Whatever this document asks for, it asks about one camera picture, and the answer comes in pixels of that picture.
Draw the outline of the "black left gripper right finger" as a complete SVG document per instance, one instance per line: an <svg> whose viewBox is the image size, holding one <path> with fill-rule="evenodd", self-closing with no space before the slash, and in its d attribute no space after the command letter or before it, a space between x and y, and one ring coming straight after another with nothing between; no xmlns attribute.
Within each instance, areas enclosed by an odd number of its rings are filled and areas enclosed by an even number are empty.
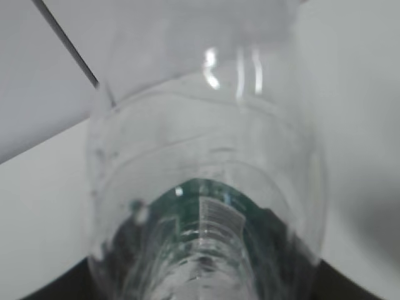
<svg viewBox="0 0 400 300"><path fill-rule="evenodd" d="M399 263L373 260L351 263L352 274L322 260L311 290L311 299L399 299Z"/></svg>

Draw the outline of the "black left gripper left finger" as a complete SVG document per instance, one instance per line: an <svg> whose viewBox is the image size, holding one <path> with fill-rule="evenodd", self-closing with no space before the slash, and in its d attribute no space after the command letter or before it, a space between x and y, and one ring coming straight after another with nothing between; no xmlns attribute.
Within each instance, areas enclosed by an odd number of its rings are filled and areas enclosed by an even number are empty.
<svg viewBox="0 0 400 300"><path fill-rule="evenodd" d="M25 300L95 300L103 299L95 285L85 257L68 272L24 297Z"/></svg>

